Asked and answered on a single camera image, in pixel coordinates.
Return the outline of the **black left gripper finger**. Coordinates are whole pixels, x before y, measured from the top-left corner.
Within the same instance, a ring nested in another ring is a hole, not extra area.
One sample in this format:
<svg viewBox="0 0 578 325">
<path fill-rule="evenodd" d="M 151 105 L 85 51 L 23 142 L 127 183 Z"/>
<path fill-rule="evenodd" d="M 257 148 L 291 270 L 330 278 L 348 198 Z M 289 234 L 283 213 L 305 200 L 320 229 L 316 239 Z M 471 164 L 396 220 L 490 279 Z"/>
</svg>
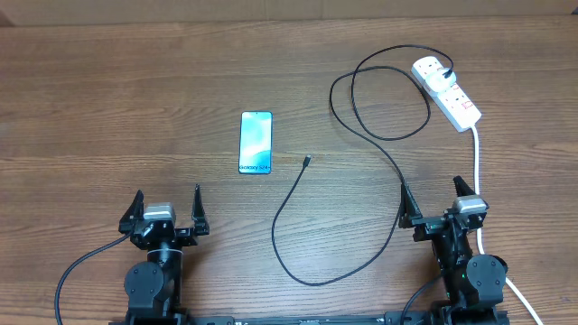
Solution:
<svg viewBox="0 0 578 325">
<path fill-rule="evenodd" d="M 121 222 L 133 222 L 134 220 L 140 219 L 142 217 L 142 208 L 144 206 L 144 194 L 141 190 L 136 192 L 133 202 L 120 219 Z"/>
<path fill-rule="evenodd" d="M 191 206 L 191 219 L 195 228 L 207 228 L 208 221 L 206 219 L 205 210 L 202 205 L 200 185 L 195 185 L 194 202 Z"/>
</svg>

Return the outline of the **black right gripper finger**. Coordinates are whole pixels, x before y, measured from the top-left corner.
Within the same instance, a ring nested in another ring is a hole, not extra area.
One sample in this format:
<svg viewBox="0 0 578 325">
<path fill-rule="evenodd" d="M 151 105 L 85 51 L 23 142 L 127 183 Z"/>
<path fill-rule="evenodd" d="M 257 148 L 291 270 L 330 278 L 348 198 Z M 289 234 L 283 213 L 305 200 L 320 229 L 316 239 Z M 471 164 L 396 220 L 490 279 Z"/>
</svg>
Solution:
<svg viewBox="0 0 578 325">
<path fill-rule="evenodd" d="M 417 202 L 410 191 L 408 185 L 403 182 L 401 184 L 401 200 L 399 207 L 399 220 L 400 221 L 413 221 L 422 217 L 421 210 L 417 205 Z"/>
<path fill-rule="evenodd" d="M 475 194 L 475 190 L 466 183 L 462 176 L 455 176 L 452 180 L 458 197 L 471 196 Z"/>
</svg>

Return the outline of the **blue Samsung Galaxy smartphone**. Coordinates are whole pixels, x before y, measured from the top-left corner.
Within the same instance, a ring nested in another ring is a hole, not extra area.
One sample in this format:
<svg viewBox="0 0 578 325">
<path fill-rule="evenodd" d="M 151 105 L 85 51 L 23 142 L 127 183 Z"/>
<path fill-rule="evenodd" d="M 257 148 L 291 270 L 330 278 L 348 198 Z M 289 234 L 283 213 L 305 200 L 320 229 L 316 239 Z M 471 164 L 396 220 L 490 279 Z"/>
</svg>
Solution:
<svg viewBox="0 0 578 325">
<path fill-rule="evenodd" d="M 269 174 L 272 167 L 273 114 L 245 111 L 241 115 L 238 172 Z"/>
</svg>

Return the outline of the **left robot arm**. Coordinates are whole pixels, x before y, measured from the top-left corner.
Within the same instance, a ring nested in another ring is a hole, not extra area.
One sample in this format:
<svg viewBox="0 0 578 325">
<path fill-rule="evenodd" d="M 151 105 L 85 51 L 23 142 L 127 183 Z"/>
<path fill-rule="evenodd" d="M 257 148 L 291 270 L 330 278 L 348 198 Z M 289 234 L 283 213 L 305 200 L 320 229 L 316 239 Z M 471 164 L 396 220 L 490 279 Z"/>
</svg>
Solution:
<svg viewBox="0 0 578 325">
<path fill-rule="evenodd" d="M 119 220 L 118 230 L 146 260 L 127 271 L 124 288 L 128 296 L 125 324 L 192 324 L 192 316 L 181 306 L 183 249 L 199 244 L 198 237 L 210 233 L 201 201 L 200 186 L 194 190 L 190 227 L 176 226 L 170 202 L 146 206 L 139 190 Z"/>
</svg>

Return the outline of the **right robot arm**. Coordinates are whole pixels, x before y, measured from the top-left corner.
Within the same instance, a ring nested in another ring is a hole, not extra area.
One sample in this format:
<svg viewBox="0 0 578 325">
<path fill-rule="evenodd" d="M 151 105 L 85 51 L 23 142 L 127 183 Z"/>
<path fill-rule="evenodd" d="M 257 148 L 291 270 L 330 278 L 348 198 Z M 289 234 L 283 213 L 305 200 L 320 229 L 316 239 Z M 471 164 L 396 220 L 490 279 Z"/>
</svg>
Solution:
<svg viewBox="0 0 578 325">
<path fill-rule="evenodd" d="M 508 324 L 508 315 L 498 311 L 503 302 L 507 263 L 496 255 L 474 255 L 468 234 L 480 230 L 488 203 L 463 180 L 453 178 L 457 198 L 442 215 L 425 217 L 406 184 L 401 185 L 398 226 L 411 228 L 415 242 L 429 241 L 440 274 L 424 284 L 401 311 L 401 324 Z M 447 299 L 433 302 L 429 311 L 413 314 L 408 309 L 418 296 L 443 281 Z"/>
</svg>

